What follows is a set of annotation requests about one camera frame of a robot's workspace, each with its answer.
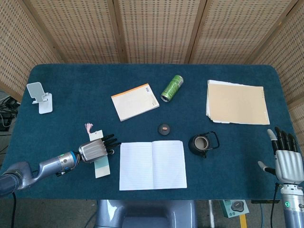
dark teal table mat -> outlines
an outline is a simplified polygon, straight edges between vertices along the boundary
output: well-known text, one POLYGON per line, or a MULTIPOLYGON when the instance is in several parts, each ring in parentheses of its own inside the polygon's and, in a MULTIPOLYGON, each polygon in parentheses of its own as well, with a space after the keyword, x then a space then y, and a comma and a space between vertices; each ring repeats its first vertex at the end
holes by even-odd
POLYGON ((38 163, 89 141, 84 124, 93 131, 115 133, 120 142, 181 140, 184 144, 186 189, 119 191, 120 152, 109 157, 111 175, 95 179, 94 165, 80 163, 61 177, 50 176, 28 190, 18 191, 25 198, 111 199, 111 200, 206 200, 272 199, 276 178, 261 171, 262 160, 274 166, 267 129, 276 125, 293 133, 277 72, 264 65, 38 65, 29 83, 41 82, 53 95, 53 112, 39 114, 25 91, 2 172, 10 164, 28 161, 33 170, 38 163), (179 74, 184 84, 173 100, 165 103, 160 94, 179 74), (207 80, 263 86, 270 125, 219 124, 206 116, 207 80), (149 83, 159 108, 120 122, 111 95, 149 83), (171 132, 157 132, 168 123, 171 132), (216 131, 220 148, 207 158, 188 149, 191 136, 216 131))

floor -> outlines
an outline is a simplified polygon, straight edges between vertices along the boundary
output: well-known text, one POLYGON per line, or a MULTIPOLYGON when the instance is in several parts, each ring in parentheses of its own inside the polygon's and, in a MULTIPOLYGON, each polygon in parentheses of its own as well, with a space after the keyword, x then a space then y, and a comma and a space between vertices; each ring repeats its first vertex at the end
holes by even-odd
MULTIPOLYGON (((14 121, 9 132, 0 132, 0 135, 11 134, 14 121)), ((10 136, 0 136, 0 150, 9 145, 10 136)), ((0 166, 5 157, 6 150, 0 152, 0 166)), ((247 201, 249 213, 246 214, 247 227, 261 227, 262 214, 259 204, 247 201)), ((199 228, 209 227, 209 209, 207 201, 197 201, 197 215, 199 228)), ((0 199, 0 227, 9 228, 13 199, 0 199)), ((15 218, 16 228, 82 228, 88 219, 96 211, 96 200, 67 200, 67 199, 18 199, 15 218)), ((263 227, 270 227, 271 205, 262 204, 263 227)), ((225 218, 218 201, 214 201, 215 225, 217 228, 240 228, 239 217, 225 218)), ((88 228, 94 225, 95 217, 88 224, 88 228)), ((281 202, 275 205, 273 225, 276 228, 284 228, 284 216, 281 202)))

yellow tape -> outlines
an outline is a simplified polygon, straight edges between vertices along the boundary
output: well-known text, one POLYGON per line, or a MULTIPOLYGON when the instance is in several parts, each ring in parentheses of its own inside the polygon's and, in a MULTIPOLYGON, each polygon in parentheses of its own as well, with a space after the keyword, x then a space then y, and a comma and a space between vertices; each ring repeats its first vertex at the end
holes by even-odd
POLYGON ((241 228, 247 228, 246 215, 240 215, 239 222, 241 224, 241 228))

paper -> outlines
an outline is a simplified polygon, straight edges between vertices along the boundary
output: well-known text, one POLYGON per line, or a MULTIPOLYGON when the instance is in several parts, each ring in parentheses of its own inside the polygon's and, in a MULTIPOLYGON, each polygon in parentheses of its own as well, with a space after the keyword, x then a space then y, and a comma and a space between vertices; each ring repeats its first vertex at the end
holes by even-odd
POLYGON ((159 107, 149 84, 111 96, 120 121, 159 107))
MULTIPOLYGON (((103 137, 103 131, 97 131, 89 134, 90 141, 101 139, 103 137)), ((110 166, 108 156, 102 157, 94 162, 95 166, 95 178, 110 175, 110 166)))
POLYGON ((186 187, 185 157, 181 141, 121 144, 119 190, 186 187))
POLYGON ((206 115, 216 123, 269 124, 262 86, 209 80, 206 115))

beige folder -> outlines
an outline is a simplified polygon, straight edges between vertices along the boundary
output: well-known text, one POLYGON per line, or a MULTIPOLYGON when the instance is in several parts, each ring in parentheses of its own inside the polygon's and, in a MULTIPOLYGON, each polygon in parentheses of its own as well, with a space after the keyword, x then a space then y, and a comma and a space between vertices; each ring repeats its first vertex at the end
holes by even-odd
POLYGON ((208 99, 215 122, 269 124, 262 86, 208 84, 208 99))

